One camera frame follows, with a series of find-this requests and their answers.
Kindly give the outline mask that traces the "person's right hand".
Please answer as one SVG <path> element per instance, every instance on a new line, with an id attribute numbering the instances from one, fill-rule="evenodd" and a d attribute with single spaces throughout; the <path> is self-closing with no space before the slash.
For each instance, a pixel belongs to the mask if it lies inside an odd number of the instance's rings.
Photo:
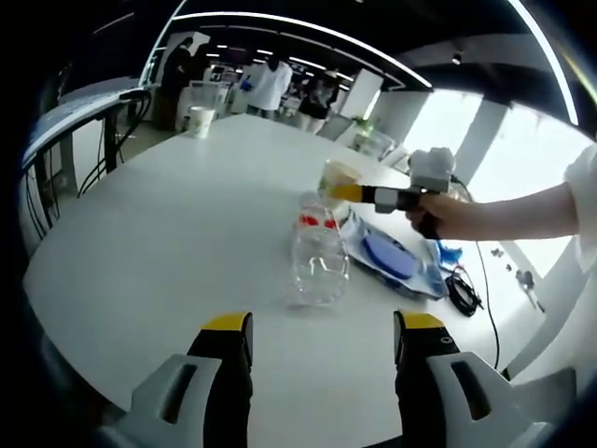
<path id="1" fill-rule="evenodd" d="M 462 239 L 467 212 L 468 203 L 446 195 L 423 194 L 406 218 L 426 239 Z"/>

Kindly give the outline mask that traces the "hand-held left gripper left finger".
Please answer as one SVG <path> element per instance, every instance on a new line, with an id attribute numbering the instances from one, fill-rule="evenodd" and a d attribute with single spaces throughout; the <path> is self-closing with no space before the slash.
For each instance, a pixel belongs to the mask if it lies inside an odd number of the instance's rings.
<path id="1" fill-rule="evenodd" d="M 139 447 L 246 447 L 252 365 L 253 314 L 213 318 L 134 389 L 130 437 Z"/>

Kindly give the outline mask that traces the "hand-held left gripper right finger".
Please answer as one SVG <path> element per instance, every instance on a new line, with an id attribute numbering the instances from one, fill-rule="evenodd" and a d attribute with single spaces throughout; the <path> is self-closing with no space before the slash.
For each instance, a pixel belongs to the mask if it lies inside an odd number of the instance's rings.
<path id="1" fill-rule="evenodd" d="M 509 382 L 484 359 L 459 350 L 442 321 L 394 312 L 395 388 L 405 447 L 475 447 L 507 435 Z"/>

